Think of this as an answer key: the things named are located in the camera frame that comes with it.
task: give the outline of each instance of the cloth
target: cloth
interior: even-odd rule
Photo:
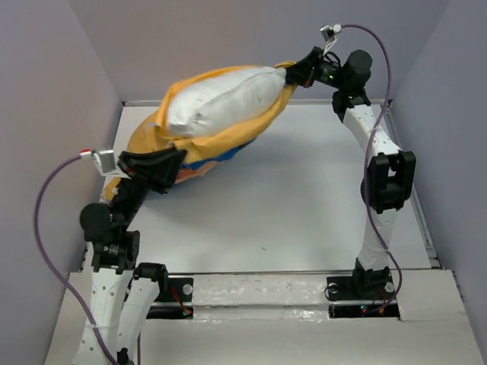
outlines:
[[[293,64],[293,62],[283,62],[274,67],[281,68]],[[133,132],[126,150],[137,154],[160,151],[170,146],[187,150],[186,159],[176,183],[181,183],[195,176],[204,176],[214,166],[231,159],[239,150],[251,143],[270,126],[272,121],[288,104],[289,99],[296,90],[296,85],[286,85],[278,99],[264,114],[235,124],[210,137],[185,138],[172,135],[166,127],[166,111],[174,96],[185,87],[206,78],[249,67],[256,66],[220,68],[172,84],[164,96],[159,109],[152,113]],[[119,178],[114,178],[103,190],[102,197],[107,201],[111,200],[114,188],[118,183]]]

